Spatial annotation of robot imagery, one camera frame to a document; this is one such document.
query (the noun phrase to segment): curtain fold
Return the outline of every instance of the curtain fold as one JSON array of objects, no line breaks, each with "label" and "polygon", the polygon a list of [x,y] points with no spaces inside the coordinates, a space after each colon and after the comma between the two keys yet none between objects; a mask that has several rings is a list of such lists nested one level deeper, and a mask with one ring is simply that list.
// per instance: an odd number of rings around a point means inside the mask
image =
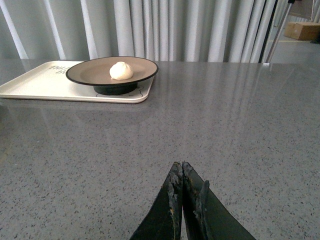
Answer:
[{"label": "curtain fold", "polygon": [[275,1],[0,0],[0,57],[257,63]]}]

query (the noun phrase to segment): plate rim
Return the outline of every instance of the plate rim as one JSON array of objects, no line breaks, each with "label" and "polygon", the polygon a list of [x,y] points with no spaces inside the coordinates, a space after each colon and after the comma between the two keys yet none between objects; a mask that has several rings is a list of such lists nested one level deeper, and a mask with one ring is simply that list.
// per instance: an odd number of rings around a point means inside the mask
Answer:
[{"label": "plate rim", "polygon": [[[119,83],[107,83],[107,84],[101,84],[101,83],[87,83],[87,82],[80,82],[80,81],[77,81],[77,80],[74,80],[72,79],[70,76],[69,76],[69,71],[75,67],[75,66],[78,66],[80,64],[85,64],[86,62],[90,62],[90,61],[95,61],[95,60],[100,60],[100,59],[109,59],[109,58],[133,58],[133,59],[143,59],[143,60],[146,60],[146,61],[149,61],[151,63],[153,63],[155,66],[156,66],[156,70],[154,71],[154,73],[152,73],[151,75],[147,76],[147,77],[144,77],[144,78],[141,78],[141,79],[138,79],[136,81],[129,81],[129,82],[119,82]],[[105,57],[98,57],[98,58],[94,58],[94,59],[90,59],[90,60],[86,60],[86,61],[83,61],[83,62],[80,62],[72,67],[70,67],[66,73],[65,73],[65,76],[68,80],[70,80],[71,82],[74,82],[74,83],[77,83],[77,84],[82,84],[82,85],[87,85],[87,86],[101,86],[101,87],[120,87],[120,86],[124,86],[124,85],[128,85],[128,84],[133,84],[133,83],[138,83],[138,82],[141,82],[141,81],[144,81],[144,80],[147,80],[149,78],[152,78],[154,75],[156,75],[159,71],[159,66],[152,60],[149,60],[149,59],[146,59],[144,57],[137,57],[137,56],[105,56]]]}]

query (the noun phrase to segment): white food item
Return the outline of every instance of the white food item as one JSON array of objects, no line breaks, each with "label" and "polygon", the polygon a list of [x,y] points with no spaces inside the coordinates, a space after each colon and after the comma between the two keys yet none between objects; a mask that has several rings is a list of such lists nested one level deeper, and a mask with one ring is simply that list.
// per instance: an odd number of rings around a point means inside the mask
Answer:
[{"label": "white food item", "polygon": [[134,75],[131,66],[124,61],[118,61],[110,68],[110,76],[116,80],[130,79]]}]

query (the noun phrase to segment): cardboard box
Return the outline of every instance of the cardboard box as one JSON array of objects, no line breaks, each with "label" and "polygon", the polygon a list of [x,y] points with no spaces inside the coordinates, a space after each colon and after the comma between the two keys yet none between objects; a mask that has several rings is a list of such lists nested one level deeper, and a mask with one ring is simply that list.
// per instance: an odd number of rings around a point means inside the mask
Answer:
[{"label": "cardboard box", "polygon": [[320,34],[320,23],[314,22],[288,22],[284,36],[296,40],[312,41]]},{"label": "cardboard box", "polygon": [[295,25],[296,25],[295,22],[288,22],[286,27],[285,27],[283,35],[285,37],[291,38],[291,33],[294,31]]}]

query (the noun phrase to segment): gray speckled countertop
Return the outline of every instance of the gray speckled countertop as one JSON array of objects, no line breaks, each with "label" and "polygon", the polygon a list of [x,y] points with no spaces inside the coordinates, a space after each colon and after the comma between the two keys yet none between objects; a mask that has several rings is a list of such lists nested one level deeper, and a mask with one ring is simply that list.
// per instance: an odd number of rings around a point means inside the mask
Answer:
[{"label": "gray speckled countertop", "polygon": [[0,99],[0,239],[128,239],[174,161],[255,238],[320,239],[320,67],[158,65],[138,104]]}]

